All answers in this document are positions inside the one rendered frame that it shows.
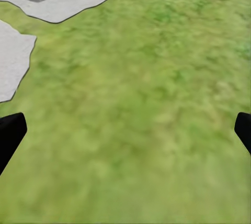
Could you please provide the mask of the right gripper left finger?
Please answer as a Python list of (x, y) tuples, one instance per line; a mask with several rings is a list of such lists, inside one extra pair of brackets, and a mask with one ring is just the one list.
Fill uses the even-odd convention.
[(27, 133), (22, 112), (0, 118), (0, 175)]

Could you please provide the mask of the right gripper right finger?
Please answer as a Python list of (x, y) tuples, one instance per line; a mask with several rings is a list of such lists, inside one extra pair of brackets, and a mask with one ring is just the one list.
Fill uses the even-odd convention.
[(251, 153), (251, 114), (240, 112), (237, 116), (234, 130)]

